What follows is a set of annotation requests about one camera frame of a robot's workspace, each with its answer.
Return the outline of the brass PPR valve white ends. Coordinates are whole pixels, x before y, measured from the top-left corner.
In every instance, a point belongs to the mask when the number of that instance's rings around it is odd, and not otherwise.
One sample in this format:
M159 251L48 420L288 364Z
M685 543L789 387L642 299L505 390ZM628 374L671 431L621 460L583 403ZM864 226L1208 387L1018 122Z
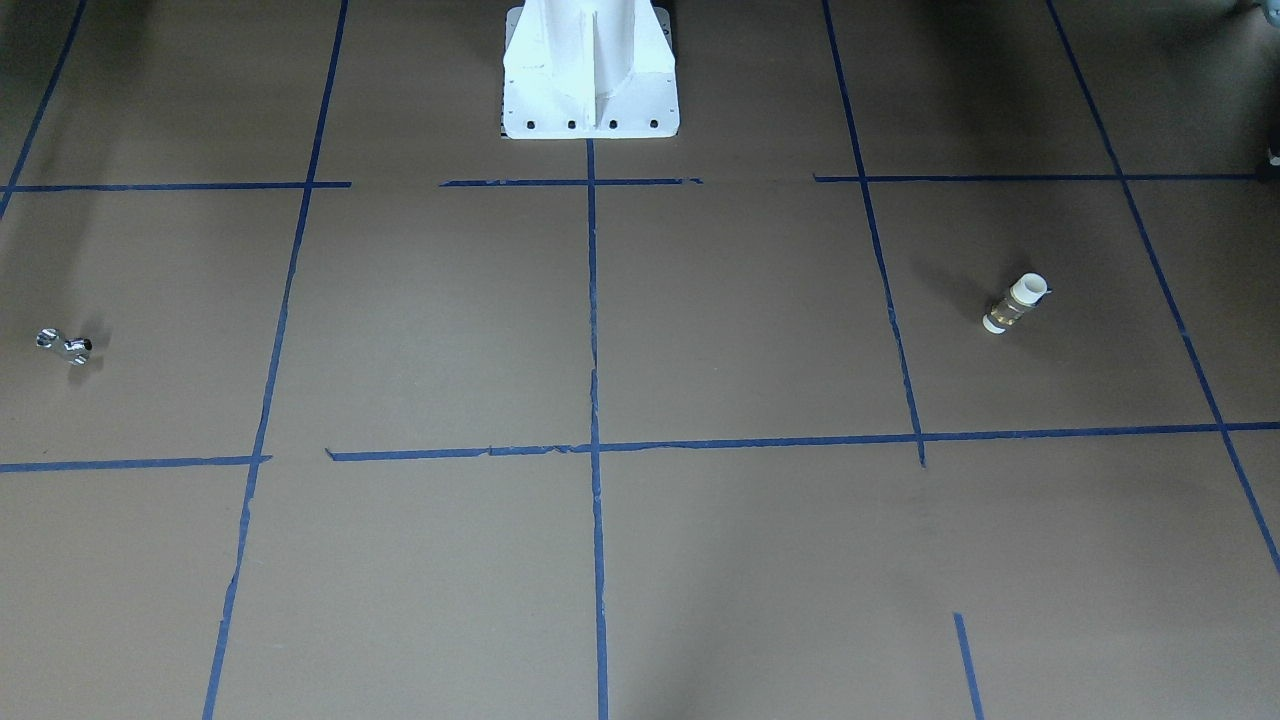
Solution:
M1051 288L1046 278L1038 273L1025 273L1014 281L997 301L989 305L982 318L982 325L991 334L1004 334L1036 309L1050 292Z

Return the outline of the chrome pipe fitting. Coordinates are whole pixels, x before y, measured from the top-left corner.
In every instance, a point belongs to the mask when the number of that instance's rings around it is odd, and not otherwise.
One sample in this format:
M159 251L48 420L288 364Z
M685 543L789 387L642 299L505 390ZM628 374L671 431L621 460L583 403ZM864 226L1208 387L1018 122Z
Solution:
M40 348L50 350L70 365L86 365L93 351L93 342L87 337L68 337L58 328L42 328L35 342Z

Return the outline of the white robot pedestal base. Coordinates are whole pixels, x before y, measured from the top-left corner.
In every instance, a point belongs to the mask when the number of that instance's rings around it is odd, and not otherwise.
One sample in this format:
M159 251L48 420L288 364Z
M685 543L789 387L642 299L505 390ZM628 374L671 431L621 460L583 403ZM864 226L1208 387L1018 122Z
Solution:
M506 13L507 138L669 138L681 110L668 1L525 1Z

